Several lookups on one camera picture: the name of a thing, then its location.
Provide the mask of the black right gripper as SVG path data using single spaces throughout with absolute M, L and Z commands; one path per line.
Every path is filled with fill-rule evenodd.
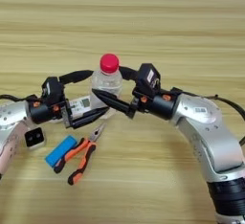
M 136 80 L 138 72 L 134 69 L 120 66 L 122 78 L 125 80 Z M 134 118 L 137 111 L 149 113 L 163 120 L 170 120 L 174 113 L 174 106 L 177 102 L 177 95 L 171 94 L 167 90 L 157 89 L 155 91 L 146 91 L 135 87 L 132 95 L 132 102 L 129 104 L 119 100 L 116 95 L 109 92 L 93 89 L 92 92 L 104 102 L 107 106 L 124 113 L 130 119 Z

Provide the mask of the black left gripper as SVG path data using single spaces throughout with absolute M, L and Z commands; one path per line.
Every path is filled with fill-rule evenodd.
M 90 78 L 93 75 L 91 70 L 75 71 L 59 78 L 62 84 L 77 83 Z M 73 127 L 74 129 L 83 127 L 89 123 L 93 123 L 103 116 L 109 107 L 96 108 L 86 112 L 82 117 L 72 121 L 72 111 L 68 100 L 64 100 L 54 104 L 46 102 L 30 101 L 28 103 L 30 116 L 35 124 L 42 124 L 54 120 L 62 120 L 65 127 Z

